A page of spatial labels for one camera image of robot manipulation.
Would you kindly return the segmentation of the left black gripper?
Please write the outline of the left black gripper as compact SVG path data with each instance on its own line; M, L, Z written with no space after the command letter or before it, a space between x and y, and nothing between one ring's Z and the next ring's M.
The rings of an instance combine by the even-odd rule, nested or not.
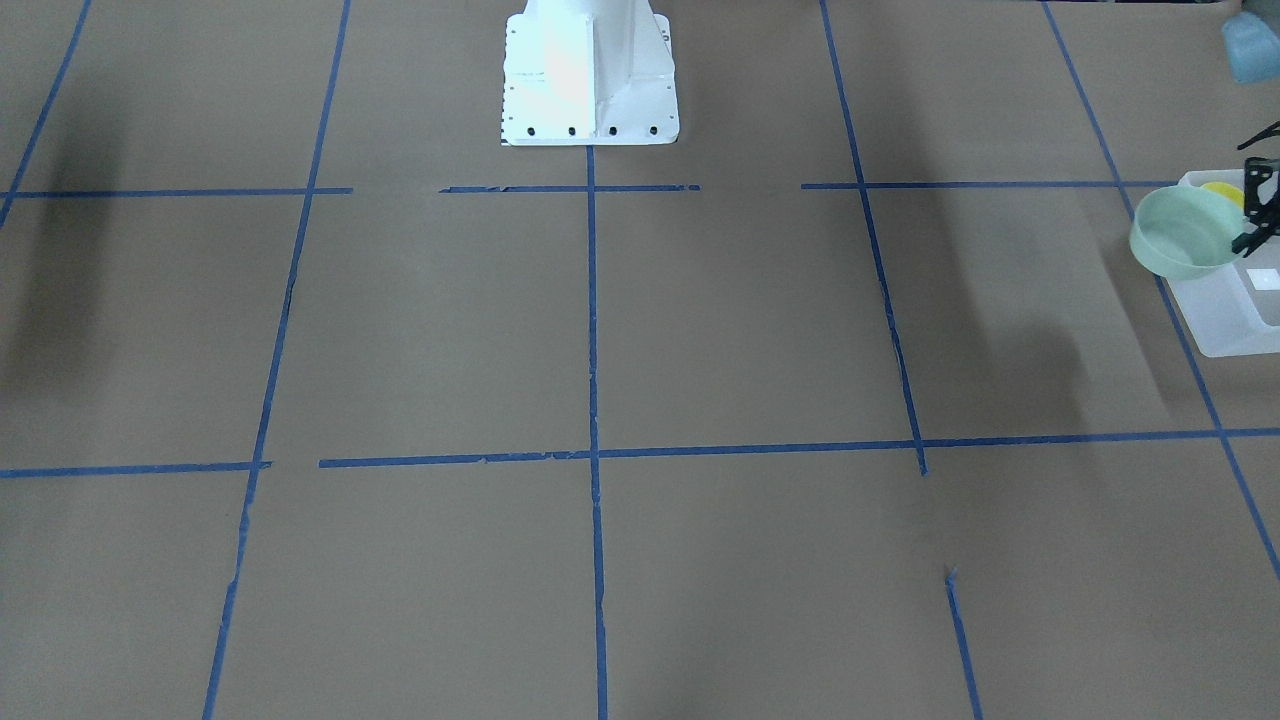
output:
M1243 232L1231 242L1231 254L1248 258L1262 245L1277 236L1277 173L1276 158L1249 156L1244 174L1244 218L1252 231Z

